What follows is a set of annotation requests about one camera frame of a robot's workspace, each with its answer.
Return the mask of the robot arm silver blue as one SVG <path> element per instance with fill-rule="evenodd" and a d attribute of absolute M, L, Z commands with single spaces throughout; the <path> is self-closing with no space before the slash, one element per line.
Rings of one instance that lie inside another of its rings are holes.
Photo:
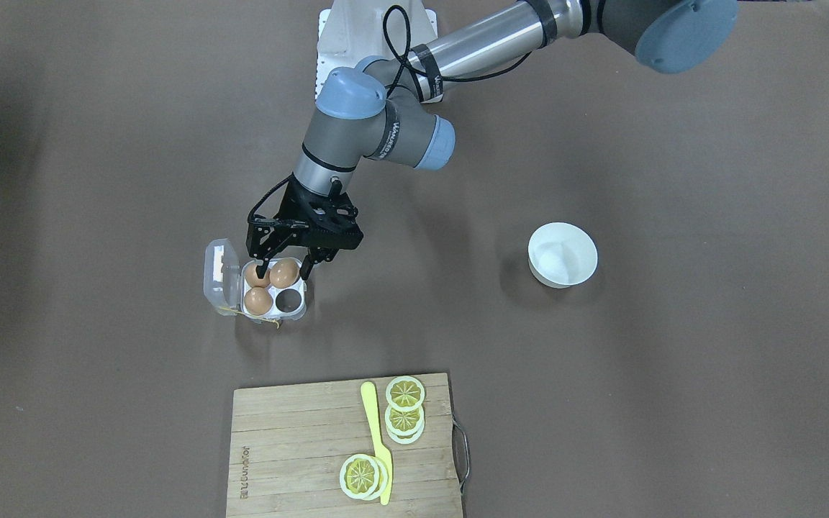
<path fill-rule="evenodd" d="M 517 1 L 486 19 L 425 44 L 389 46 L 352 68 L 335 68 L 315 101 L 296 167 L 276 215 L 257 209 L 247 217 L 246 247 L 262 278 L 277 253 L 306 248 L 299 269 L 363 239 L 348 186 L 360 160 L 387 160 L 436 171 L 456 144 L 452 124 L 423 104 L 451 86 L 509 73 L 534 50 L 590 32 L 635 56 L 658 73 L 681 73 L 703 63 L 733 31 L 735 1 Z"/>

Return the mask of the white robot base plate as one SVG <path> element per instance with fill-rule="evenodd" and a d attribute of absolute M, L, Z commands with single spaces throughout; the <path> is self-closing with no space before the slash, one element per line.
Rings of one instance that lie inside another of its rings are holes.
<path fill-rule="evenodd" d="M 318 16 L 315 97 L 332 69 L 354 68 L 365 57 L 392 56 L 385 43 L 382 21 L 395 4 L 408 16 L 412 44 L 438 38 L 437 13 L 427 9 L 422 1 L 335 1 Z"/>

